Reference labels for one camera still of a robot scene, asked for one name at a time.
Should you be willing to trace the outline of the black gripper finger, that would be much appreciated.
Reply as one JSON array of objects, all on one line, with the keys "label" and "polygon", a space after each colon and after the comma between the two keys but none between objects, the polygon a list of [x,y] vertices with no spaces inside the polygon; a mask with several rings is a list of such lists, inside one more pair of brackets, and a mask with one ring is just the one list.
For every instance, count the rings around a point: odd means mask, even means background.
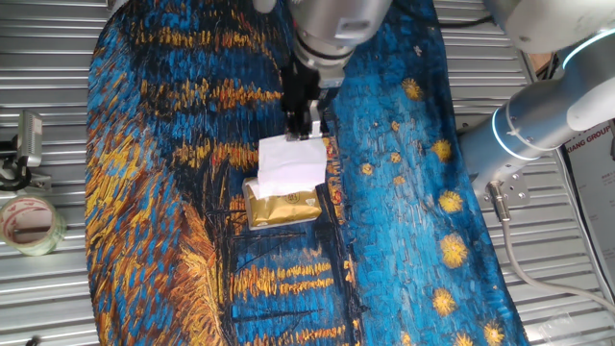
[{"label": "black gripper finger", "polygon": [[310,122],[311,122],[309,137],[310,138],[321,137],[322,136],[321,114],[320,114],[320,111],[318,110],[317,100],[311,100],[309,102],[309,117],[310,117]]},{"label": "black gripper finger", "polygon": [[287,139],[308,139],[309,133],[310,115],[306,104],[300,104],[286,113]]}]

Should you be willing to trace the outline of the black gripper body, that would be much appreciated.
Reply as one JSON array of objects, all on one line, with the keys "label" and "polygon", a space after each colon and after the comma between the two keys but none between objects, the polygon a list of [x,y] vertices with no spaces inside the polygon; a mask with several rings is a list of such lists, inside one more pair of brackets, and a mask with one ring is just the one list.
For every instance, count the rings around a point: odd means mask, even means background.
[{"label": "black gripper body", "polygon": [[282,80],[282,110],[285,112],[296,111],[312,100],[318,102],[319,111],[325,110],[332,103],[332,93],[325,86],[321,73],[298,60],[290,60],[282,68]]}]

